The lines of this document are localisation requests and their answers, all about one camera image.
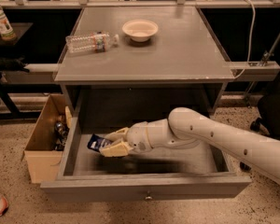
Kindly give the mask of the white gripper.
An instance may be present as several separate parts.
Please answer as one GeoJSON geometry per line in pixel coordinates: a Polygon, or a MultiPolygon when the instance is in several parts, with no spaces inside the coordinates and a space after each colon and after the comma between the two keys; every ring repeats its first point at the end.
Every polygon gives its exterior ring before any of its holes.
{"type": "Polygon", "coordinates": [[[111,145],[100,148],[100,153],[104,157],[124,157],[128,156],[131,150],[137,153],[149,152],[152,147],[147,137],[147,122],[134,124],[132,127],[121,128],[105,136],[112,142],[119,139],[127,139],[127,142],[118,141],[111,145]]]}

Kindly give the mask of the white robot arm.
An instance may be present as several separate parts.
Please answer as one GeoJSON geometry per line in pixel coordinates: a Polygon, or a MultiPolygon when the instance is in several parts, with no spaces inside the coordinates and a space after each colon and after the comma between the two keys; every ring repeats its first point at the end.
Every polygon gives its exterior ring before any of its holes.
{"type": "Polygon", "coordinates": [[[185,107],[166,119],[138,122],[105,136],[99,149],[105,157],[123,157],[158,147],[192,148],[198,141],[216,147],[280,185],[280,141],[232,127],[185,107]]]}

